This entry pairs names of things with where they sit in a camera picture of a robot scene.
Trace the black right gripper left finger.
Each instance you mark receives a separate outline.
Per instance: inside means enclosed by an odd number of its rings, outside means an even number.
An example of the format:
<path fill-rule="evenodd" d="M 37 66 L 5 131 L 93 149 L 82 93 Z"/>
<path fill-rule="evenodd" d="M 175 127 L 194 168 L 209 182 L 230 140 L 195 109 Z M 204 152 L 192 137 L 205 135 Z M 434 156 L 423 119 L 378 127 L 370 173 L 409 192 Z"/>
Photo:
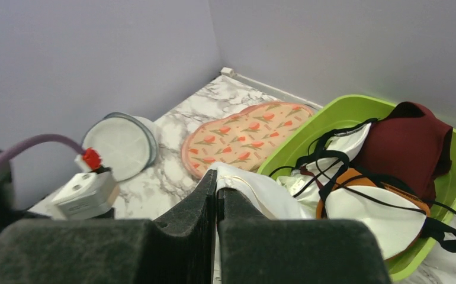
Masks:
<path fill-rule="evenodd" d="M 0 283 L 211 283 L 216 177 L 155 220 L 18 221 L 0 234 Z"/>

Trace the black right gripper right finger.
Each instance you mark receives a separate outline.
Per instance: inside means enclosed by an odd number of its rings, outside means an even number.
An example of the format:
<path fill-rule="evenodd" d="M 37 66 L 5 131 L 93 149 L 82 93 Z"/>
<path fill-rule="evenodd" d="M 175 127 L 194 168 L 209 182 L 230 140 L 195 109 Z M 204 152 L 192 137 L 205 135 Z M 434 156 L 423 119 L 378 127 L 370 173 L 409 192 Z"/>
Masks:
<path fill-rule="evenodd" d="M 223 283 L 390 283 L 377 241 L 351 220 L 270 220 L 240 192 L 217 197 Z"/>

